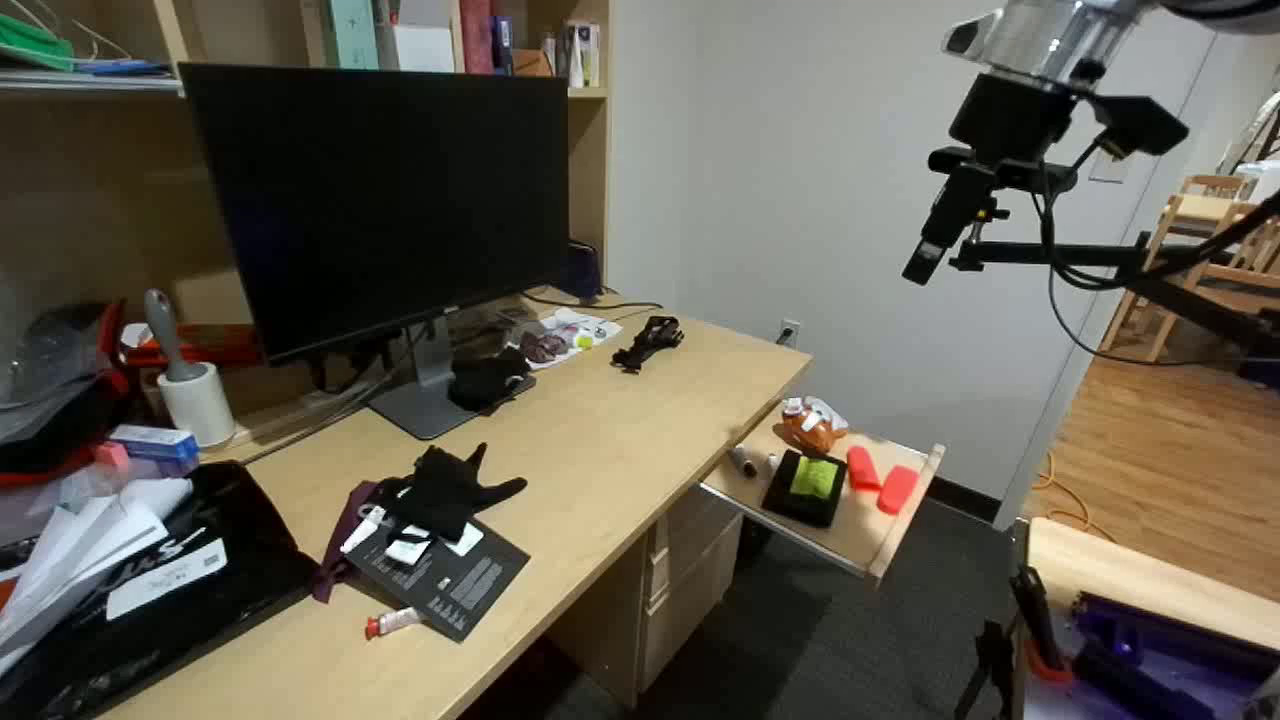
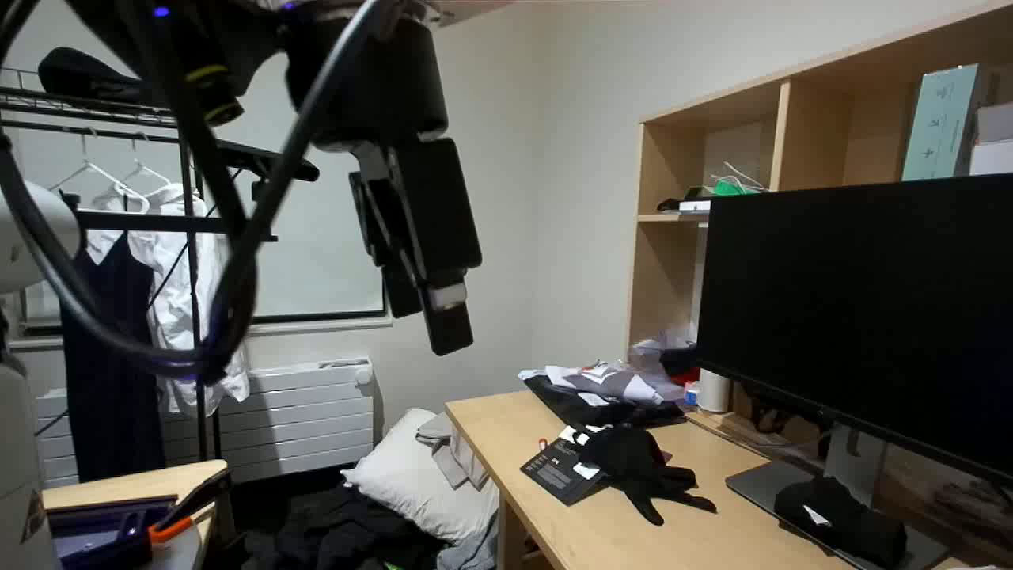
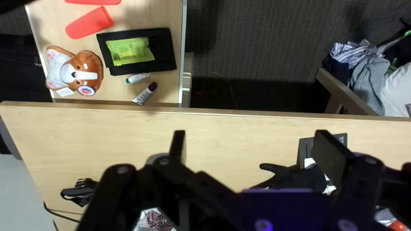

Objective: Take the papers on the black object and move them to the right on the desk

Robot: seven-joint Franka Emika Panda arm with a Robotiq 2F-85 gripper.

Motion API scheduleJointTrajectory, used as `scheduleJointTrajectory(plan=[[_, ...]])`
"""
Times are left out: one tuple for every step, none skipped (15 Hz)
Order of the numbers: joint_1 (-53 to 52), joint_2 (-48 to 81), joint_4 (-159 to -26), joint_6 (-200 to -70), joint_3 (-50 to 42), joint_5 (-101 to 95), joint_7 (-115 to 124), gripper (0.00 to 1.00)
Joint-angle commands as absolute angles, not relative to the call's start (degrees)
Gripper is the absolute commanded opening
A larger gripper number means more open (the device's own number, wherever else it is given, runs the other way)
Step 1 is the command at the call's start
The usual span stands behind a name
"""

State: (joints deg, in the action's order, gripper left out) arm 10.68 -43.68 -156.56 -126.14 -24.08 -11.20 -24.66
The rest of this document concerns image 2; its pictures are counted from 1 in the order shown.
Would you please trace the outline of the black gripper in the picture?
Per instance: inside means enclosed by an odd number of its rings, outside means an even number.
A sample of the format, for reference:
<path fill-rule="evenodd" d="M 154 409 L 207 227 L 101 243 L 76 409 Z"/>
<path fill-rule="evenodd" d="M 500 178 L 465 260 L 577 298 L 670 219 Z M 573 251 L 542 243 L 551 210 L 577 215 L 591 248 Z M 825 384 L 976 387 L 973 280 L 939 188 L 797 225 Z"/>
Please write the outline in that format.
<path fill-rule="evenodd" d="M 330 52 L 349 32 L 351 0 L 304 0 L 285 16 L 285 84 L 293 109 L 313 87 Z M 345 75 L 311 120 L 318 150 L 399 143 L 444 134 L 451 124 L 434 36 L 409 0 L 379 0 L 379 13 L 356 47 Z M 387 184 L 349 173 L 365 248 L 383 273 L 393 318 L 425 311 L 434 355 L 475 343 L 465 273 L 481 263 L 481 243 L 454 138 L 409 143 L 393 152 L 395 192 L 406 211 L 409 269 Z"/>

